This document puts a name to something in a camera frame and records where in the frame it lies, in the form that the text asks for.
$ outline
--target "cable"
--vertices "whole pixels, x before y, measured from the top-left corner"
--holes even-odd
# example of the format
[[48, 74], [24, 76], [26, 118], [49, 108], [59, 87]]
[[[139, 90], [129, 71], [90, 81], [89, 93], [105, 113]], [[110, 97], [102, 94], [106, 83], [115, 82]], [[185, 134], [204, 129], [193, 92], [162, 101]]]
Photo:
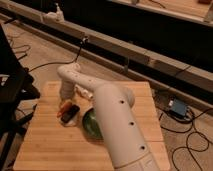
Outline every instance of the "cable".
[[36, 69], [38, 69], [38, 68], [41, 68], [41, 67], [44, 67], [44, 66], [47, 66], [47, 65], [71, 64], [71, 63], [77, 62], [78, 57], [79, 57], [79, 55], [80, 55], [80, 53], [81, 53], [81, 49], [82, 49], [83, 45], [86, 44], [86, 42], [88, 42], [88, 38], [84, 37], [84, 38], [82, 39], [82, 41], [80, 42], [80, 47], [79, 47], [78, 53], [77, 53], [77, 55], [76, 55], [76, 57], [75, 57], [74, 60], [72, 60], [72, 61], [70, 61], [70, 62], [48, 62], [48, 63], [45, 63], [45, 64], [41, 64], [41, 65], [39, 65], [39, 66], [36, 66], [35, 68], [29, 70], [29, 72], [32, 72], [32, 71], [34, 71], [34, 70], [36, 70]]
[[203, 171], [201, 165], [199, 164], [199, 162], [197, 161], [197, 159], [194, 157], [192, 151], [194, 151], [194, 152], [205, 152], [206, 150], [209, 149], [209, 144], [210, 144], [210, 143], [209, 143], [208, 141], [206, 141], [206, 142], [207, 142], [206, 147], [204, 147], [203, 149], [200, 149], [200, 150], [190, 147], [190, 145], [189, 145], [189, 139], [190, 139], [190, 137], [191, 137], [193, 134], [198, 134], [198, 135], [200, 135], [201, 138], [204, 138], [204, 139], [206, 140], [206, 136], [205, 136], [203, 133], [197, 132], [197, 131], [191, 132], [191, 133], [187, 136], [187, 138], [186, 138], [186, 146], [178, 147], [178, 148], [176, 148], [176, 149], [173, 151], [173, 153], [172, 153], [172, 163], [173, 163], [175, 169], [178, 170], [178, 171], [179, 171], [180, 169], [177, 167], [177, 165], [176, 165], [176, 163], [175, 163], [175, 158], [174, 158], [174, 156], [175, 156], [175, 153], [176, 153], [177, 151], [179, 151], [180, 149], [187, 149], [187, 151], [189, 152], [190, 156], [191, 156], [192, 159], [195, 161], [195, 163], [197, 164], [197, 166], [199, 167], [199, 169], [200, 169], [201, 171]]
[[157, 2], [157, 1], [155, 1], [155, 0], [149, 0], [149, 1], [152, 2], [152, 3], [158, 4], [158, 5], [160, 5], [162, 8], [166, 9], [166, 6], [164, 6], [164, 5], [161, 4], [160, 2]]
[[[188, 65], [187, 67], [185, 67], [184, 69], [179, 70], [178, 72], [176, 72], [172, 77], [176, 78], [179, 74], [187, 71], [189, 68], [191, 68], [192, 65]], [[168, 92], [170, 90], [170, 88], [172, 88], [172, 86], [169, 86], [166, 89], [161, 89], [161, 90], [157, 90], [156, 94], [162, 93], [162, 92]]]
[[19, 108], [17, 108], [16, 110], [19, 111], [19, 112], [21, 112], [24, 116], [27, 115], [23, 110], [21, 110], [21, 109], [19, 109]]
[[[175, 154], [176, 154], [176, 152], [179, 151], [179, 150], [181, 150], [181, 149], [187, 149], [188, 153], [190, 154], [190, 156], [192, 157], [192, 159], [194, 160], [194, 162], [196, 163], [196, 165], [199, 167], [199, 169], [200, 169], [201, 171], [203, 171], [201, 165], [199, 164], [198, 160], [195, 158], [195, 156], [193, 155], [192, 152], [205, 152], [205, 151], [207, 151], [207, 150], [209, 149], [210, 145], [213, 145], [213, 142], [210, 141], [204, 133], [198, 131], [198, 129], [196, 128], [196, 125], [195, 125], [195, 121], [196, 121], [196, 119], [198, 119], [199, 117], [203, 116], [206, 112], [208, 112], [208, 111], [210, 111], [210, 110], [213, 110], [213, 108], [206, 109], [206, 110], [204, 110], [203, 112], [201, 112], [200, 114], [198, 114], [197, 116], [195, 116], [195, 112], [194, 112], [191, 108], [188, 108], [188, 112], [189, 112], [190, 115], [192, 116], [191, 119], [190, 119], [190, 122], [189, 122], [189, 123], [191, 123], [191, 126], [190, 126], [190, 128], [189, 128], [188, 130], [183, 131], [183, 132], [182, 132], [182, 131], [171, 130], [171, 129], [164, 128], [164, 127], [161, 126], [163, 129], [165, 129], [165, 130], [167, 130], [167, 131], [170, 131], [170, 132], [173, 132], [173, 133], [187, 133], [187, 132], [189, 132], [191, 129], [194, 129], [193, 132], [191, 132], [191, 133], [189, 133], [189, 134], [187, 135], [187, 137], [186, 137], [186, 145], [185, 145], [185, 146], [180, 146], [180, 147], [174, 149], [174, 151], [172, 152], [172, 163], [173, 163], [174, 167], [176, 168], [176, 170], [178, 170], [178, 171], [180, 170], [180, 169], [177, 167], [177, 164], [175, 163]], [[163, 112], [161, 113], [161, 115], [160, 115], [160, 117], [159, 117], [159, 120], [162, 119], [162, 117], [163, 117], [164, 114], [166, 114], [165, 111], [163, 111]], [[206, 146], [203, 147], [202, 149], [196, 149], [196, 148], [190, 147], [189, 140], [190, 140], [190, 138], [191, 138], [193, 135], [195, 135], [195, 134], [198, 134], [198, 135], [199, 135], [203, 140], [205, 140], [205, 142], [206, 142]]]
[[24, 57], [27, 56], [27, 52], [31, 49], [30, 45], [21, 45], [21, 46], [16, 46], [14, 47], [14, 39], [20, 38], [21, 35], [23, 35], [25, 32], [20, 33], [18, 36], [10, 36], [7, 35], [7, 40], [10, 44], [10, 47], [13, 49], [14, 54], [17, 56], [17, 54], [21, 54], [21, 56], [17, 56], [18, 60], [23, 59]]

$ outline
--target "power cable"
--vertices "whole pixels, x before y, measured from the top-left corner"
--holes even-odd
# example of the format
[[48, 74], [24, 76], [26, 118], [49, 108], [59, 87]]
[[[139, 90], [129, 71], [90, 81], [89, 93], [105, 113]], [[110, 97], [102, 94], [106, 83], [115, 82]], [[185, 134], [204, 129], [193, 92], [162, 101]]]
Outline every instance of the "power cable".
[[158, 5], [160, 5], [162, 8], [164, 8], [164, 9], [166, 9], [166, 6], [164, 6], [162, 3], [160, 3], [160, 2], [157, 2], [157, 1], [155, 1], [155, 0], [149, 0], [150, 2], [152, 2], [152, 3], [155, 3], [155, 4], [158, 4]]
[[29, 72], [32, 72], [32, 71], [34, 71], [38, 68], [41, 68], [41, 67], [44, 67], [44, 66], [47, 66], [47, 65], [71, 64], [71, 63], [77, 62], [79, 55], [81, 53], [82, 47], [84, 46], [84, 44], [87, 43], [87, 41], [88, 41], [88, 38], [85, 38], [85, 37], [81, 40], [79, 50], [78, 50], [77, 55], [76, 55], [74, 60], [72, 60], [70, 62], [48, 62], [48, 63], [41, 64], [41, 65], [38, 65], [38, 66], [32, 68], [31, 70], [29, 70]]
[[[187, 129], [186, 131], [176, 131], [176, 130], [172, 130], [172, 129], [169, 129], [169, 128], [165, 128], [163, 126], [161, 126], [161, 128], [167, 130], [167, 131], [170, 131], [170, 132], [173, 132], [173, 133], [187, 133], [187, 132], [190, 132], [192, 129], [194, 129], [193, 132], [189, 133], [186, 137], [186, 145], [185, 146], [180, 146], [176, 149], [174, 149], [174, 151], [172, 152], [172, 163], [175, 167], [176, 170], [180, 170], [175, 162], [175, 154], [177, 153], [177, 151], [181, 150], [181, 149], [186, 149], [188, 151], [188, 153], [190, 154], [190, 156], [192, 157], [193, 161], [196, 163], [196, 165], [198, 166], [198, 168], [203, 171], [203, 168], [202, 166], [199, 164], [198, 160], [195, 158], [193, 152], [205, 152], [209, 149], [210, 145], [213, 145], [213, 142], [211, 140], [209, 140], [207, 138], [207, 136], [200, 132], [197, 128], [196, 128], [196, 125], [195, 125], [195, 121], [200, 118], [201, 116], [203, 116], [204, 114], [206, 114], [206, 112], [210, 111], [210, 110], [213, 110], [213, 108], [209, 108], [209, 109], [206, 109], [204, 110], [203, 112], [201, 112], [200, 114], [198, 114], [197, 116], [195, 116], [195, 112], [191, 109], [191, 108], [188, 108], [188, 113], [191, 115], [191, 118], [190, 118], [190, 121], [187, 120], [188, 124], [190, 124], [190, 127], [189, 129]], [[177, 121], [178, 123], [181, 123], [182, 121], [180, 120], [177, 120], [175, 119], [174, 117], [171, 117], [171, 115], [168, 115], [167, 112], [165, 112], [164, 110], [162, 110], [162, 113], [160, 114], [160, 117], [159, 117], [159, 120], [161, 121], [162, 120], [162, 117], [163, 115], [167, 115], [169, 118]], [[202, 149], [196, 149], [196, 148], [192, 148], [189, 144], [189, 140], [191, 139], [191, 137], [193, 135], [199, 135], [203, 140], [206, 141], [206, 146], [204, 146]]]

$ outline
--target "gray floor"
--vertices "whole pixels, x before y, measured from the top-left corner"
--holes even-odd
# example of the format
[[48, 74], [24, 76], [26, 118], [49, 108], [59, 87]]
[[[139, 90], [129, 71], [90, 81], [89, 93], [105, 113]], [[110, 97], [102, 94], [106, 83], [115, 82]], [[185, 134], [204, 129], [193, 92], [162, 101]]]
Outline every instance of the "gray floor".
[[[44, 40], [41, 37], [38, 37], [35, 34], [32, 34], [31, 32], [28, 32], [22, 29], [21, 27], [8, 24], [8, 25], [3, 25], [3, 28], [7, 35], [14, 36], [14, 37], [20, 36], [19, 38], [13, 39], [14, 47], [24, 45], [24, 44], [28, 44], [31, 46], [31, 49], [28, 52], [28, 56], [21, 60], [21, 63], [24, 66], [29, 67], [30, 69], [34, 68], [37, 65], [47, 63], [47, 62], [71, 61], [76, 56], [75, 53], [68, 51], [64, 49], [63, 47], [57, 46], [47, 40]], [[105, 67], [102, 67], [93, 61], [87, 60], [82, 56], [80, 56], [78, 62], [82, 65], [83, 71], [87, 74], [94, 75], [107, 80], [130, 80], [129, 78], [126, 78], [125, 76], [122, 76]], [[35, 78], [34, 85], [39, 90], [41, 90], [46, 81], [59, 80], [59, 77], [56, 74], [57, 67], [58, 65], [50, 65], [50, 66], [46, 66], [33, 71], [31, 74]], [[165, 96], [160, 96], [158, 100], [156, 101], [156, 105], [162, 105], [162, 103], [166, 103], [167, 101], [168, 99], [165, 98]], [[25, 102], [20, 105], [20, 108], [23, 109], [25, 112], [28, 112], [31, 110], [31, 107], [33, 104], [36, 104], [36, 101]], [[187, 129], [188, 127], [188, 125], [178, 124], [166, 116], [163, 116], [161, 125], [163, 125], [164, 127], [174, 129], [174, 130], [179, 130], [179, 131]], [[213, 141], [213, 118], [212, 117], [208, 115], [202, 116], [196, 121], [196, 127], [200, 132], [204, 133], [209, 139], [211, 139], [211, 141]], [[162, 130], [162, 132], [164, 135], [169, 159], [171, 161], [172, 151], [177, 147], [186, 145], [186, 137], [188, 133], [176, 134], [176, 133], [171, 133], [165, 130]], [[22, 137], [17, 136], [16, 141], [14, 142], [13, 147], [11, 149], [6, 165], [15, 158], [21, 141], [22, 141]], [[189, 140], [189, 143], [190, 143], [190, 147], [198, 148], [198, 149], [202, 149], [206, 145], [206, 142], [198, 135], [192, 136], [192, 138], [190, 138]], [[196, 159], [199, 161], [199, 163], [201, 164], [204, 171], [213, 170], [212, 145], [210, 145], [210, 148], [205, 152], [200, 152], [200, 153], [193, 152], [193, 154], [196, 157]], [[176, 153], [175, 162], [181, 171], [200, 170], [195, 164], [195, 162], [192, 160], [192, 158], [190, 157], [186, 149], [180, 150]], [[171, 170], [175, 170], [172, 162], [171, 162]]]

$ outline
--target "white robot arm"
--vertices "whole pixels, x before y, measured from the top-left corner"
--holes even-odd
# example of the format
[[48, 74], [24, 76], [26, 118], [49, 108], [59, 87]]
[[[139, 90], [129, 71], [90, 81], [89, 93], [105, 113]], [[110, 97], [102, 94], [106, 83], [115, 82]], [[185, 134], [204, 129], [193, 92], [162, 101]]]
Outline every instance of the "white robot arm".
[[60, 66], [58, 74], [62, 99], [72, 98], [75, 84], [93, 92], [97, 122], [115, 171], [159, 171], [133, 117], [130, 89], [82, 74], [77, 63]]

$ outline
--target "wooden board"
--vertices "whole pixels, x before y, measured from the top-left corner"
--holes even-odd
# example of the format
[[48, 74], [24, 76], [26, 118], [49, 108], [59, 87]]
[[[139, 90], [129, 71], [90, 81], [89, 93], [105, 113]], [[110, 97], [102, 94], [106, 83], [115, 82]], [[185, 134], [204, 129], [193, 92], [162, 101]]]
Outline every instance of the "wooden board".
[[[125, 3], [131, 2], [131, 0], [118, 0], [118, 1]], [[194, 15], [202, 18], [205, 17], [210, 6], [209, 4], [198, 3], [198, 0], [153, 0], [153, 1], [162, 4], [166, 8], [166, 10]], [[139, 4], [162, 8], [159, 4], [151, 2], [150, 0], [140, 0]]]
[[[170, 164], [159, 126], [151, 90], [147, 82], [119, 82], [133, 90], [133, 112], [148, 145], [161, 170]], [[89, 138], [81, 125], [83, 114], [91, 103], [78, 95], [74, 100], [80, 106], [76, 127], [63, 127], [56, 118], [59, 82], [47, 82], [39, 99], [24, 142], [18, 153], [15, 171], [112, 171], [108, 152], [100, 140]]]

